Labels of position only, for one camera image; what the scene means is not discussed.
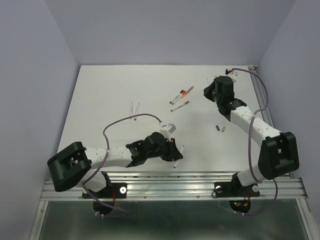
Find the red capped marker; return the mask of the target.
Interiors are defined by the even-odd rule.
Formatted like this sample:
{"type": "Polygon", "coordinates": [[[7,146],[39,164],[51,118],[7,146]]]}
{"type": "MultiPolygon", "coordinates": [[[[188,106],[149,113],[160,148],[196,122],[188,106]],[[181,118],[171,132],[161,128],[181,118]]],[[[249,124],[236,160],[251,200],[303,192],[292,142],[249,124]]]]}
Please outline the red capped marker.
{"type": "Polygon", "coordinates": [[[179,92],[179,94],[178,94],[177,96],[175,96],[174,99],[171,100],[169,103],[170,103],[171,105],[174,105],[174,104],[179,100],[179,98],[183,95],[184,92],[185,92],[184,90],[181,90],[181,91],[179,92]]]}

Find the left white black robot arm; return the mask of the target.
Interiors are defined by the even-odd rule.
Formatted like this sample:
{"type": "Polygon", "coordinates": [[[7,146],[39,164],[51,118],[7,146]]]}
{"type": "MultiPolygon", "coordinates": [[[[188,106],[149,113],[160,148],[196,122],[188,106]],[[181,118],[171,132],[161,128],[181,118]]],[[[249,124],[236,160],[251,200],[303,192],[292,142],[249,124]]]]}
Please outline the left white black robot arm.
{"type": "Polygon", "coordinates": [[[153,132],[144,140],[110,149],[86,148],[77,141],[51,157],[47,166],[56,192],[86,187],[100,197],[106,197],[111,193],[111,184],[100,171],[102,168],[132,168],[153,158],[175,162],[183,159],[183,155],[174,138],[153,132]]]}

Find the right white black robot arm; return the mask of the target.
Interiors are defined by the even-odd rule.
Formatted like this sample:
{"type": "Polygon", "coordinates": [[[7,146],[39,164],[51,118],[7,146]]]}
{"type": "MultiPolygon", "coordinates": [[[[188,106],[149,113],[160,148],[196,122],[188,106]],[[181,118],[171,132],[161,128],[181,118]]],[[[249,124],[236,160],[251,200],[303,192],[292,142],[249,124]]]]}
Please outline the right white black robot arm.
{"type": "Polygon", "coordinates": [[[208,100],[229,122],[248,134],[248,141],[260,147],[256,165],[236,173],[230,182],[231,192],[242,195],[248,186],[272,180],[300,167],[297,140],[291,132],[281,132],[257,117],[245,102],[235,98],[234,82],[229,76],[218,76],[203,90],[208,100]]]}

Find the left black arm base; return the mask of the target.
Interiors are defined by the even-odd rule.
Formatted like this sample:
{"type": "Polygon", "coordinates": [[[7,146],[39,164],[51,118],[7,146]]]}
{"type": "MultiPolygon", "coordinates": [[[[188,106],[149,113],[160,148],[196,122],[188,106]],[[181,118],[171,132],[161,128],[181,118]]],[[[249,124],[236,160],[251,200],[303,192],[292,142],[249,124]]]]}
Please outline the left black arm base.
{"type": "Polygon", "coordinates": [[[126,182],[112,182],[105,171],[98,172],[84,185],[98,199],[125,199],[127,197],[128,184],[126,182]]]}

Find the orange highlighter pen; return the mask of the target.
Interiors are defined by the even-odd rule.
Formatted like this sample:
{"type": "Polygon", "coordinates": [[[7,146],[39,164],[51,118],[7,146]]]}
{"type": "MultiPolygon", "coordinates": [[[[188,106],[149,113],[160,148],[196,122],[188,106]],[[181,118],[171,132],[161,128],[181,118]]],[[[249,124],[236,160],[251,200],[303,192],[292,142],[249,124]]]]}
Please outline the orange highlighter pen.
{"type": "Polygon", "coordinates": [[[194,89],[194,86],[191,86],[187,91],[185,91],[182,95],[182,97],[184,98],[186,95],[188,95],[192,90],[194,89]]]}

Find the brown capped marker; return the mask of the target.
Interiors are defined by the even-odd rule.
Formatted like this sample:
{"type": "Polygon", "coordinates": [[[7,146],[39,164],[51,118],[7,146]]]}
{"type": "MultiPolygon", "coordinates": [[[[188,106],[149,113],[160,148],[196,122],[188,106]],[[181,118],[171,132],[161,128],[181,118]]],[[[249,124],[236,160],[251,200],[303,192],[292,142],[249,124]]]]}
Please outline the brown capped marker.
{"type": "Polygon", "coordinates": [[[184,107],[184,106],[188,105],[189,103],[190,103],[190,101],[188,100],[188,101],[184,102],[183,104],[181,104],[181,105],[179,105],[179,106],[177,106],[177,107],[175,107],[175,108],[171,109],[171,110],[170,110],[170,112],[177,111],[178,109],[180,109],[180,108],[182,108],[182,107],[184,107]]]}

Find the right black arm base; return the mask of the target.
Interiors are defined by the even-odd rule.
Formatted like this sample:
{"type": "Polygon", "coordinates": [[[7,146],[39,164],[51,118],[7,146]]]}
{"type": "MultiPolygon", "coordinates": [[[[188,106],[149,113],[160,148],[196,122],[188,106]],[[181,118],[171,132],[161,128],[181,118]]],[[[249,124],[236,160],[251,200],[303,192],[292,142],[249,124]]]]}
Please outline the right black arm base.
{"type": "Polygon", "coordinates": [[[248,198],[259,197],[258,184],[254,182],[248,186],[242,186],[236,173],[230,181],[218,181],[214,183],[213,198],[248,198]]]}

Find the aluminium rail frame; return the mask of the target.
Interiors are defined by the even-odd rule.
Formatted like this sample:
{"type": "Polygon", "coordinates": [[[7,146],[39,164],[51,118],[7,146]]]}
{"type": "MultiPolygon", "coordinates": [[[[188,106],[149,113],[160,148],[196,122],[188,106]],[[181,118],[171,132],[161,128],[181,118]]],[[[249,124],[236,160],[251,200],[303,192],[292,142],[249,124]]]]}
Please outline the aluminium rail frame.
{"type": "Polygon", "coordinates": [[[118,190],[116,202],[142,201],[228,201],[228,200],[290,200],[297,202],[299,213],[310,240],[318,240],[313,216],[308,208],[308,197],[304,183],[300,178],[286,174],[277,178],[278,187],[273,181],[246,187],[242,193],[227,194],[223,182],[231,179],[228,171],[175,171],[175,172],[123,172],[112,171],[109,174],[114,186],[124,183],[118,190]]]}

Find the uncapped white marker body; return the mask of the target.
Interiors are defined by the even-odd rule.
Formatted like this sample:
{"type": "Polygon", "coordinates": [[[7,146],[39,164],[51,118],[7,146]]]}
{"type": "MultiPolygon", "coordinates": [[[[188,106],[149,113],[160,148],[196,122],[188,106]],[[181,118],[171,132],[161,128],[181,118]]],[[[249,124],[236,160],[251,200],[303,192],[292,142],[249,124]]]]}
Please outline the uncapped white marker body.
{"type": "Polygon", "coordinates": [[[133,116],[133,107],[134,107],[134,103],[133,103],[133,101],[130,103],[130,114],[129,114],[129,116],[132,118],[132,116],[133,116]]]}

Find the right side aluminium rail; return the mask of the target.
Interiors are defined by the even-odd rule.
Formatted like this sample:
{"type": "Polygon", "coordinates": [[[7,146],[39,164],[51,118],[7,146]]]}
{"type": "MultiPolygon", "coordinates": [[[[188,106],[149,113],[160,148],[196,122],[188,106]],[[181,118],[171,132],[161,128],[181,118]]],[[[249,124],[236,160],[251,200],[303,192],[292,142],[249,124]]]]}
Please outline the right side aluminium rail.
{"type": "MultiPolygon", "coordinates": [[[[257,102],[259,105],[258,109],[262,109],[265,107],[265,105],[267,103],[266,90],[265,90],[263,84],[261,83],[261,81],[259,80],[259,78],[257,77],[257,75],[258,75],[257,69],[254,66],[248,66],[247,68],[251,72],[249,75],[250,75],[250,78],[251,78],[251,81],[253,84],[253,88],[255,91],[255,95],[257,98],[257,102]]],[[[259,117],[260,119],[262,119],[266,124],[268,124],[272,128],[276,128],[268,107],[265,110],[258,112],[256,114],[256,116],[259,117]]],[[[258,160],[255,159],[255,156],[253,154],[253,145],[254,144],[256,144],[256,142],[253,139],[253,132],[252,132],[251,141],[250,141],[250,157],[251,157],[252,165],[255,165],[258,162],[258,160]]]]}

